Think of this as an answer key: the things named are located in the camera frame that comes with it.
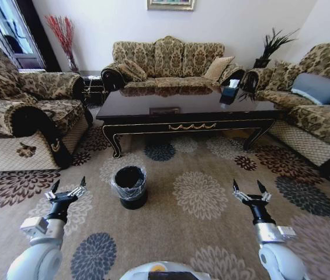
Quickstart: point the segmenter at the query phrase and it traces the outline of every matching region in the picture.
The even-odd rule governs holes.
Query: armchair
[[[0,49],[0,171],[67,168],[92,124],[75,73],[19,73]]]
[[[330,105],[316,105],[291,92],[295,78],[304,72],[330,79],[330,43],[316,45],[298,64],[278,61],[275,69],[249,70],[243,78],[243,89],[253,84],[250,90],[256,98],[274,102],[286,111],[270,134],[306,157],[330,179]]]

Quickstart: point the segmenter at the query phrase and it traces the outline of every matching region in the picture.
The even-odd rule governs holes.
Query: wall
[[[33,0],[62,70],[67,59],[44,15],[67,15],[75,24],[75,56],[81,70],[112,62],[118,40],[152,42],[172,35],[185,42],[221,42],[225,54],[251,67],[263,52],[263,37],[274,26],[301,27],[317,0],[197,0],[194,12],[147,10],[146,0]],[[283,47],[275,54],[281,57]]]
[[[330,42],[330,0],[318,0],[297,39],[286,55],[288,61],[299,62],[313,46]]]

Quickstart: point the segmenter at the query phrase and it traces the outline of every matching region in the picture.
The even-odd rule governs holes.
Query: sofa
[[[0,49],[0,171],[59,169],[92,124],[75,73],[20,73]]]
[[[285,74],[275,75],[275,71]],[[269,132],[318,166],[322,175],[330,179],[330,105],[316,105],[291,92],[300,73],[330,78],[330,43],[316,45],[298,64],[282,62],[275,69],[252,69],[244,79],[254,78],[257,99],[274,102],[285,111]]]
[[[243,67],[229,64],[219,80],[204,78],[211,63],[223,55],[224,46],[220,43],[183,43],[171,36],[154,43],[118,41],[113,45],[114,62],[102,70],[101,76],[106,91],[121,89],[124,95],[192,94],[205,88],[220,90],[230,79],[242,79],[245,72]],[[127,59],[139,65],[148,78],[127,81],[117,69],[117,64]]]

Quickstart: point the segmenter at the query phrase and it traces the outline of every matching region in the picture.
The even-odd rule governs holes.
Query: black trash can
[[[148,199],[147,173],[145,168],[126,166],[112,177],[112,190],[120,198],[123,207],[135,210],[142,207]]]

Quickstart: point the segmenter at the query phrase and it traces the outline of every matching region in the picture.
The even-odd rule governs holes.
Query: gray pillow
[[[330,79],[302,73],[294,80],[293,93],[301,95],[315,104],[330,104]]]

